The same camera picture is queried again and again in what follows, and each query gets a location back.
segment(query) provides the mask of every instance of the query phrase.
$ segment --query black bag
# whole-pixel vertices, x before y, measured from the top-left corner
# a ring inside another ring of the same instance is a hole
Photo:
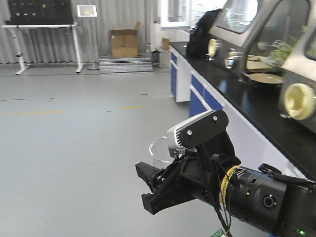
[[[197,28],[190,34],[190,41],[187,45],[187,56],[201,58],[208,54],[208,42],[211,39],[208,33],[213,26],[215,19],[222,9],[206,12],[197,23]]]

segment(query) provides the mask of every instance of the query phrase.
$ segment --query black equipment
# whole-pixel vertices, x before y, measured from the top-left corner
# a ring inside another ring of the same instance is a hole
[[[206,57],[208,54],[208,43],[211,35],[208,33],[213,26],[217,15],[222,9],[206,12],[198,21],[197,27],[190,32],[190,41],[187,45],[187,56],[193,58]]]
[[[71,0],[8,0],[7,25],[73,24]]]
[[[153,192],[142,195],[144,208],[156,214],[197,198],[214,207],[230,237],[231,223],[220,209],[275,236],[316,237],[316,182],[282,175],[267,164],[260,172],[240,166],[226,132],[227,115],[204,113],[175,133],[185,155],[166,169],[136,164]]]

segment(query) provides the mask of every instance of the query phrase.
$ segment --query standing desk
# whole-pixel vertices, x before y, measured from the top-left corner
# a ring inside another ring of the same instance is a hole
[[[17,31],[21,29],[36,29],[36,28],[71,28],[73,32],[76,58],[78,62],[78,68],[76,70],[76,73],[81,72],[84,66],[84,63],[81,62],[81,53],[80,53],[78,34],[77,34],[77,27],[78,27],[77,22],[75,22],[74,24],[68,24],[68,25],[18,25],[18,26],[17,25],[2,25],[2,27],[8,28],[13,37],[13,41],[14,41],[14,45],[15,45],[15,49],[17,53],[16,56],[19,58],[19,64],[20,64],[20,70],[15,73],[16,75],[20,75],[30,66],[29,64],[25,64],[21,47],[19,44],[19,40],[17,37]]]

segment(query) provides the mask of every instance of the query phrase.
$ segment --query green sticker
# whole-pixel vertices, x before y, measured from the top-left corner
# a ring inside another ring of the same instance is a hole
[[[226,237],[224,231],[222,229],[219,229],[215,234],[213,234],[211,237]]]

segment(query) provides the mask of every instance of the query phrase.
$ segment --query black countertop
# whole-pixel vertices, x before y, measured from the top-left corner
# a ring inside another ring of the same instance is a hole
[[[280,88],[239,82],[236,76],[207,59],[187,57],[183,47],[187,42],[170,44],[304,175],[316,180],[316,134],[280,116]]]

